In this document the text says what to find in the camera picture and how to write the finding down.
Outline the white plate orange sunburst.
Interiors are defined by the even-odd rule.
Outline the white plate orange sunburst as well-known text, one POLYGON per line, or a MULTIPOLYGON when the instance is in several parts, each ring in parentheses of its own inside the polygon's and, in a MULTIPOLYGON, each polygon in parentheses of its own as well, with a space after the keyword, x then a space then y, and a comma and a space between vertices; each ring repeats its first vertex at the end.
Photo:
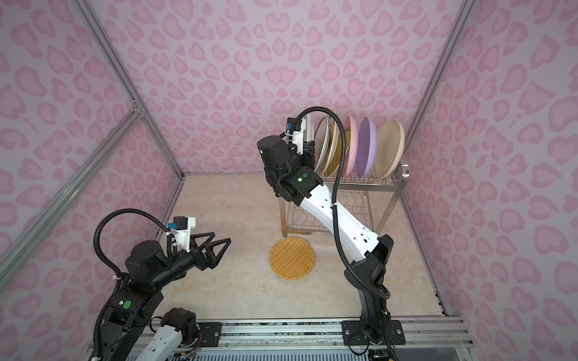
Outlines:
POLYGON ((328 147, 330 142, 330 126, 328 118, 323 117, 315 128, 314 142, 315 142, 315 172, 322 175, 326 164, 326 157, 328 154, 328 147))

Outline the white star cartoon plate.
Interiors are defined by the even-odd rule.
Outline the white star cartoon plate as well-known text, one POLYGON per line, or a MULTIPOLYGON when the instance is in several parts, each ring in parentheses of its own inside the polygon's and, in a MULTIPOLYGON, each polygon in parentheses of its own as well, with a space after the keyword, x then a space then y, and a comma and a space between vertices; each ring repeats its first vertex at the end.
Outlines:
POLYGON ((324 175, 330 174, 330 167, 331 167, 331 163, 333 161, 333 158, 335 156, 335 153, 337 151, 337 141, 339 139, 339 134, 340 134, 339 128, 336 125, 335 119, 333 117, 329 117, 329 119, 331 120, 331 142, 330 142, 330 146, 328 148, 328 157, 326 159, 324 175))

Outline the pink plate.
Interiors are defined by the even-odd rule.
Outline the pink plate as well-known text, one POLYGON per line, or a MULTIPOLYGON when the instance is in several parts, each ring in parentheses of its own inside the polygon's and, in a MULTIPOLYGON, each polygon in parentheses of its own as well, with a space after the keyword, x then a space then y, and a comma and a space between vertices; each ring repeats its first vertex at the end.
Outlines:
POLYGON ((356 168, 358 153, 358 123, 355 118, 348 116, 345 121, 347 158, 343 175, 350 176, 356 168))

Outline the purple plate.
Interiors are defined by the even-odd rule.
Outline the purple plate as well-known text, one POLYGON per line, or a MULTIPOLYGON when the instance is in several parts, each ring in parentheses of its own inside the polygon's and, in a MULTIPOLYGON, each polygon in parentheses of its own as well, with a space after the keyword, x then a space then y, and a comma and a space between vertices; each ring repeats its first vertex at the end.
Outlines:
POLYGON ((375 122, 365 117, 358 131, 357 173, 369 177, 374 166, 378 146, 378 131, 375 122))

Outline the orange woven pattern plate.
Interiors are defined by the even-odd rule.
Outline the orange woven pattern plate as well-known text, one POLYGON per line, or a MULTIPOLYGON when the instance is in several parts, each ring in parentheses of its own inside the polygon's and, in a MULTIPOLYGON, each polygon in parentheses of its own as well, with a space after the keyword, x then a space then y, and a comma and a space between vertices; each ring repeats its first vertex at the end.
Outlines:
POLYGON ((304 239, 288 237, 277 242, 270 254, 273 272, 286 280, 298 280, 310 273, 315 264, 315 253, 304 239))

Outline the cream beige plate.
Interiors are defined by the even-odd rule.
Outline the cream beige plate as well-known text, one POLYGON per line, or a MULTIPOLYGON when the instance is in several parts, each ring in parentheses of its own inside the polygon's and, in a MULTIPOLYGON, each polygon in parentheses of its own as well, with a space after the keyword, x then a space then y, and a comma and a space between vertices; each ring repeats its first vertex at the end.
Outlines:
POLYGON ((398 166, 405 148, 405 132, 399 120, 391 119, 378 134, 378 148, 374 162, 378 178, 388 177, 398 166))

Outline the white plate black rim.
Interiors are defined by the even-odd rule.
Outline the white plate black rim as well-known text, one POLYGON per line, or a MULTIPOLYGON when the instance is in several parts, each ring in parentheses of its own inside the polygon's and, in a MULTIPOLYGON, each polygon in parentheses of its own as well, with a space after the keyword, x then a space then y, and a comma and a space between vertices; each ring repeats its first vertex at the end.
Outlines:
POLYGON ((315 125, 312 120, 312 115, 307 114, 302 119, 303 143, 311 145, 315 141, 315 125))

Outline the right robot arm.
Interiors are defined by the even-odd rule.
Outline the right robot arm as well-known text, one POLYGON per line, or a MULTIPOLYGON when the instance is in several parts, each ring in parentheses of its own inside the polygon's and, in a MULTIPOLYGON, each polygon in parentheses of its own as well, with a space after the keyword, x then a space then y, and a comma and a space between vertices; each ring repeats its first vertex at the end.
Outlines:
POLYGON ((338 255, 346 267, 344 275, 360 295, 360 320, 367 341, 388 343, 391 317, 387 300, 391 293, 384 277, 394 240, 388 235, 379 236, 341 205, 337 185, 326 185, 314 173, 309 158, 281 136, 262 138, 257 148, 275 196, 302 208, 334 235, 338 255))

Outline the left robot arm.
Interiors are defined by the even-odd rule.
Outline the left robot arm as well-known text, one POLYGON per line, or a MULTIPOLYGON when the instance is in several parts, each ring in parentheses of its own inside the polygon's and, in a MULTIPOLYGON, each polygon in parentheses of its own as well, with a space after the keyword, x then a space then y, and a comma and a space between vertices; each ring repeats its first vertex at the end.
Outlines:
POLYGON ((193 268, 214 269, 231 244, 231 239, 215 240, 214 233, 191 236, 189 251, 168 256, 159 242, 136 245, 125 262, 116 287, 97 317, 93 331, 92 360, 125 360, 154 318, 163 300, 162 289, 184 278, 193 268))

